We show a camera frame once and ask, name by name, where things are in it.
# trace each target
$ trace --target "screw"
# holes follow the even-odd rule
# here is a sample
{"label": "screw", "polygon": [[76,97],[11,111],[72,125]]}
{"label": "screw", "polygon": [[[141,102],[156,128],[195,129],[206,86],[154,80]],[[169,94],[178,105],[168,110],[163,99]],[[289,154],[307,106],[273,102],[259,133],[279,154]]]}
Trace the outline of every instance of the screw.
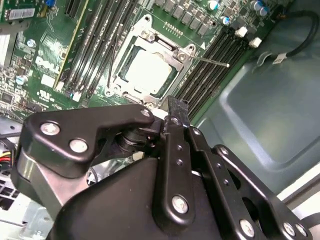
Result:
{"label": "screw", "polygon": [[150,113],[149,113],[149,111],[148,110],[146,110],[146,109],[143,109],[143,110],[141,110],[140,111],[143,115],[145,115],[146,117],[150,117]]}
{"label": "screw", "polygon": [[185,60],[187,59],[187,54],[185,54],[185,53],[183,53],[183,52],[180,52],[180,53],[178,54],[178,59],[179,59],[181,62],[185,61]]}
{"label": "screw", "polygon": [[186,200],[184,200],[180,196],[174,196],[172,198],[172,205],[174,209],[180,214],[185,214],[188,212],[188,204]]}
{"label": "screw", "polygon": [[294,228],[287,222],[283,224],[285,231],[292,237],[296,235]]}
{"label": "screw", "polygon": [[304,229],[303,226],[301,226],[300,224],[296,224],[295,225],[296,229],[298,229],[298,231],[303,235],[303,236],[308,236],[306,230]]}
{"label": "screw", "polygon": [[250,238],[253,238],[255,236],[255,230],[252,227],[252,225],[250,224],[250,222],[248,222],[245,219],[240,220],[240,226],[243,230],[243,232],[245,233],[245,235],[247,235]]}
{"label": "screw", "polygon": [[45,135],[54,136],[60,133],[60,127],[53,122],[46,122],[40,126],[41,132]]}
{"label": "screw", "polygon": [[193,131],[194,131],[195,134],[201,135],[201,132],[198,129],[194,128]]}
{"label": "screw", "polygon": [[229,153],[228,150],[225,149],[224,147],[221,147],[220,150],[224,155],[228,155],[228,153]]}
{"label": "screw", "polygon": [[179,120],[176,119],[175,117],[172,117],[172,118],[171,118],[171,121],[172,121],[174,124],[176,124],[176,125],[179,125],[179,124],[180,124],[180,123],[179,123]]}
{"label": "screw", "polygon": [[88,150],[88,145],[81,139],[74,139],[69,143],[72,151],[81,154]]}
{"label": "screw", "polygon": [[147,39],[150,36],[150,32],[147,30],[142,30],[141,32],[141,37],[143,37],[144,39]]}

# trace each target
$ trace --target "white label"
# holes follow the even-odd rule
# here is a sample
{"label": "white label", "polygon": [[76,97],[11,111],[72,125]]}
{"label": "white label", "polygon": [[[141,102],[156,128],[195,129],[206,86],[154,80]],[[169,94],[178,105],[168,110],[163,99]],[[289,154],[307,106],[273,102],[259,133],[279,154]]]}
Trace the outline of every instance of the white label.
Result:
{"label": "white label", "polygon": [[53,88],[53,86],[55,85],[55,81],[56,80],[54,78],[48,75],[45,75],[45,74],[42,75],[41,84],[43,85]]}
{"label": "white label", "polygon": [[9,20],[26,19],[35,15],[35,8],[13,9],[10,11]]}
{"label": "white label", "polygon": [[272,64],[280,64],[287,58],[287,53],[281,53],[278,57],[274,60]]}

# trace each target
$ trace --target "blue component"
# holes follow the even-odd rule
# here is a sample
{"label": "blue component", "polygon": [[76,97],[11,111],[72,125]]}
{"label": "blue component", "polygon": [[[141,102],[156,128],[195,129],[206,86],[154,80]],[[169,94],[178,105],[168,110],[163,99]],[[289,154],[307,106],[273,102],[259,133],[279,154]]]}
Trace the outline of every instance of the blue component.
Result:
{"label": "blue component", "polygon": [[44,2],[49,8],[52,8],[56,4],[56,0],[45,0]]}

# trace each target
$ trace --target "electrolytic capacitor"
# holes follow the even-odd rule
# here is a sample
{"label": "electrolytic capacitor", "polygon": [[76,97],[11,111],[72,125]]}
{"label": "electrolytic capacitor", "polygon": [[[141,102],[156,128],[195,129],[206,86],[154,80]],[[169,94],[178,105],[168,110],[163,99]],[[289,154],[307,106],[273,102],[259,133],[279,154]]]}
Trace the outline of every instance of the electrolytic capacitor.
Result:
{"label": "electrolytic capacitor", "polygon": [[223,25],[229,25],[230,23],[230,19],[226,16],[222,16],[220,17],[220,22],[223,24]]}
{"label": "electrolytic capacitor", "polygon": [[256,12],[259,16],[264,17],[269,13],[269,9],[264,6],[259,11]]}
{"label": "electrolytic capacitor", "polygon": [[263,7],[261,1],[251,1],[250,3],[250,9],[253,11],[260,11],[260,9]]}

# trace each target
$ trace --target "chip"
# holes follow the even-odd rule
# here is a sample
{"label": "chip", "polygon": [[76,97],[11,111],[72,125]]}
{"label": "chip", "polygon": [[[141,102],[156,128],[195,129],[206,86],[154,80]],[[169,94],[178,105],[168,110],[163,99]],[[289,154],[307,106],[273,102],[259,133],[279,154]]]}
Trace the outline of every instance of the chip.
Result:
{"label": "chip", "polygon": [[235,5],[236,5],[236,2],[235,1],[233,1],[231,4],[230,4],[230,8],[234,8],[235,7]]}
{"label": "chip", "polygon": [[242,16],[244,16],[244,15],[246,15],[247,14],[247,9],[245,9],[244,7],[240,10],[240,12],[239,12],[239,14],[240,15],[242,15]]}
{"label": "chip", "polygon": [[14,97],[11,96],[10,94],[8,94],[8,93],[6,93],[6,92],[3,92],[3,93],[2,93],[2,96],[1,96],[1,101],[2,101],[2,102],[5,102],[5,103],[7,103],[7,104],[11,104],[13,98],[14,98]]}
{"label": "chip", "polygon": [[230,17],[232,15],[232,9],[230,7],[227,7],[224,12],[223,12],[223,15],[225,17]]}

